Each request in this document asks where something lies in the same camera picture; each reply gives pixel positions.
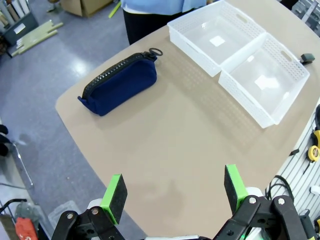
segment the green gripper pad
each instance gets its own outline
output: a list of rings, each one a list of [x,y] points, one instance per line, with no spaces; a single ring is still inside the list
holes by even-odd
[[[115,174],[105,191],[100,207],[108,211],[113,224],[119,224],[127,199],[127,187],[122,174]]]
[[[235,164],[225,165],[224,188],[229,200],[232,214],[240,207],[248,192]]]

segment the red bag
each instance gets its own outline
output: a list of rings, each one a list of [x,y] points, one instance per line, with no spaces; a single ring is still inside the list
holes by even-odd
[[[34,224],[29,218],[18,217],[15,224],[15,233],[20,240],[38,240]]]

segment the beige table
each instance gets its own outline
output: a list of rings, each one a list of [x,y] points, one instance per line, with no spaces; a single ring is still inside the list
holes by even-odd
[[[279,125],[261,129],[182,51],[163,27],[112,57],[57,101],[79,149],[107,185],[123,173],[125,210],[152,236],[213,237],[231,217],[224,165],[236,164],[247,186],[261,189],[277,173],[320,96],[320,40],[275,0],[230,0],[296,56],[313,53],[310,78]],[[127,56],[159,48],[154,86],[104,117],[78,100],[85,85]]]

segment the navy blue pouch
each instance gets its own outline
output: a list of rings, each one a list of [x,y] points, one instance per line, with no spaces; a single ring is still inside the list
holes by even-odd
[[[156,48],[131,55],[92,80],[78,99],[91,112],[106,115],[157,81],[155,61],[162,55]]]

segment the light blue shirt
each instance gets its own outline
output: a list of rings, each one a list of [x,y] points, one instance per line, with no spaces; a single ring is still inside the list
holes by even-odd
[[[149,14],[174,15],[205,6],[207,0],[121,0],[121,5]]]

